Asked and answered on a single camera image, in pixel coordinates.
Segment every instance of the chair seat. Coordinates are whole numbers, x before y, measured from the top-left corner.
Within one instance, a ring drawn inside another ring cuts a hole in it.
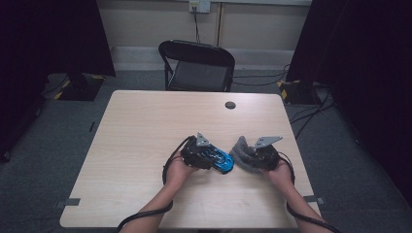
[[[175,90],[224,91],[229,72],[230,70],[226,67],[180,61],[176,66],[169,88]]]

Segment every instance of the wooden table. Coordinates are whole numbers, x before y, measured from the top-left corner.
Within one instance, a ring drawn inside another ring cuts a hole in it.
[[[230,110],[227,101],[236,104]],[[162,187],[162,166],[189,135],[201,132],[229,152],[239,136],[283,136],[274,147],[292,161],[295,186],[313,195],[282,100],[274,94],[118,90],[108,104],[70,198],[63,227],[117,227]],[[312,207],[319,212],[316,203]],[[160,228],[296,227],[277,189],[234,166],[194,173]]]

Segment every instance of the black folding chair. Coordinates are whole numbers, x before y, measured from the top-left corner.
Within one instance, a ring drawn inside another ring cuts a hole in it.
[[[235,61],[227,50],[170,40],[161,43],[158,51],[164,61],[166,90],[230,91]],[[169,59],[178,61],[174,70]]]

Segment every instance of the hand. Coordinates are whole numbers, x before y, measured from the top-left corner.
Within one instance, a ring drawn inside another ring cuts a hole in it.
[[[291,169],[284,160],[279,161],[279,165],[275,170],[266,171],[260,169],[260,171],[281,191],[286,191],[289,187],[293,186]]]
[[[199,169],[186,165],[186,163],[182,159],[180,151],[176,152],[172,159],[173,161],[170,163],[169,169],[167,171],[165,185],[180,188],[188,179],[190,174]]]

